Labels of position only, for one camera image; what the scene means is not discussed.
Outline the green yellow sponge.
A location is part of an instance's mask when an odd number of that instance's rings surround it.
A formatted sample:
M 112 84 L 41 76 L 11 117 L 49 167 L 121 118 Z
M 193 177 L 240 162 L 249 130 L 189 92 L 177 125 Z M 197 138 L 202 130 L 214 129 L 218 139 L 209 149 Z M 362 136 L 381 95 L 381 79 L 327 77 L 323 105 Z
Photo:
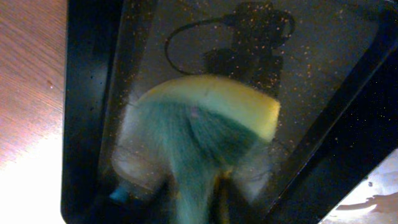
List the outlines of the green yellow sponge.
M 149 190 L 169 181 L 169 223 L 208 223 L 215 187 L 255 146 L 273 140 L 279 111 L 275 98 L 229 78 L 163 82 L 134 103 L 113 169 Z

